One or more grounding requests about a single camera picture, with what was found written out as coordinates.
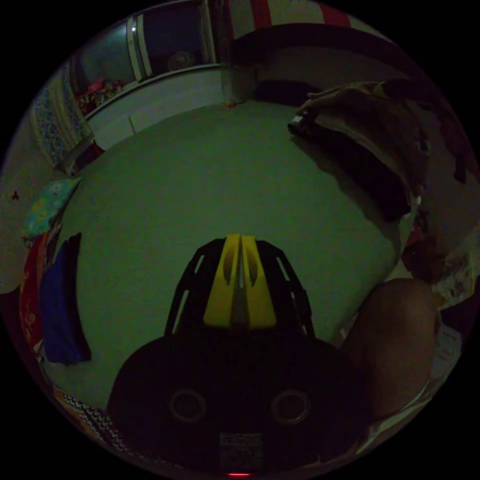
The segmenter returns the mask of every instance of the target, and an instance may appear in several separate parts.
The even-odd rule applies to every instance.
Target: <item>blue cloth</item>
[[[76,306],[79,248],[75,248],[75,241],[70,242],[72,239],[61,246],[55,262],[44,273],[38,294],[45,356],[49,362],[64,365],[91,360]]]

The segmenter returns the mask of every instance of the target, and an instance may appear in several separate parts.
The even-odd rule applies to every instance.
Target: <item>window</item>
[[[88,115],[125,87],[215,61],[208,0],[176,0],[131,16],[84,45],[70,60],[71,85]]]
[[[183,2],[143,14],[146,53],[153,76],[212,63],[206,47],[201,2]]]
[[[127,43],[127,21],[101,33],[74,56],[76,94],[84,94],[89,85],[99,78],[107,82],[121,81],[128,85],[135,81]]]

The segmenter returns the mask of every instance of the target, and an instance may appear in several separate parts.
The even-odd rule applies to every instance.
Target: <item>red cloth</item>
[[[45,255],[45,242],[48,232],[39,236],[33,242],[23,268],[23,281],[20,285],[20,326],[33,355],[41,360],[42,350],[42,321],[39,311],[39,269],[42,264],[39,255]]]

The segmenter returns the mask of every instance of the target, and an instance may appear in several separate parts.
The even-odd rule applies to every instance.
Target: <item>label sticker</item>
[[[261,433],[221,433],[220,466],[228,470],[259,470],[263,467]]]

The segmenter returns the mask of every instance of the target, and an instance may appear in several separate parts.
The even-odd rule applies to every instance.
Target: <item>bed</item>
[[[58,245],[82,233],[77,303],[91,361],[48,376],[105,408],[123,362],[162,336],[196,249],[242,232],[281,248],[331,340],[395,267],[413,215],[385,223],[363,191],[292,141],[293,109],[249,101],[168,118],[82,170]]]

